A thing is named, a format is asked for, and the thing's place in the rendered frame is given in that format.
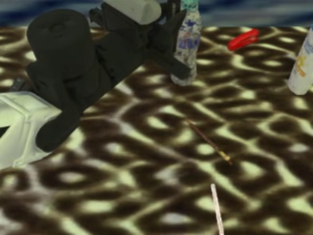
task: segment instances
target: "table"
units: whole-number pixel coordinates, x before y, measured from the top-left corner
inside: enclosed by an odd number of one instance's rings
[[[311,235],[313,93],[285,84],[308,29],[260,28],[259,42],[228,51],[248,30],[204,28],[192,86],[147,62],[54,154],[0,172],[1,234],[217,235],[215,184],[226,235]],[[25,28],[0,38],[4,92],[34,57]]]

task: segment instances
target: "red object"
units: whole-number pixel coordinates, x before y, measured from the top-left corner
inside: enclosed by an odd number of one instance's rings
[[[259,31],[257,29],[253,29],[247,33],[243,33],[239,35],[238,37],[234,38],[228,43],[228,49],[229,50],[237,50],[239,48],[242,48],[246,45],[249,45],[251,43],[254,43],[258,41]]]

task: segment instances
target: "patterned tabletop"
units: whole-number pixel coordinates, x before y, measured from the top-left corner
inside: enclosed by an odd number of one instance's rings
[[[217,235],[215,184],[226,235],[312,235],[313,93],[285,83],[308,29],[260,28],[257,43],[226,49],[248,30],[204,28],[192,86],[147,62],[54,154],[1,171],[0,234]],[[34,56],[25,28],[0,38],[4,92]]]

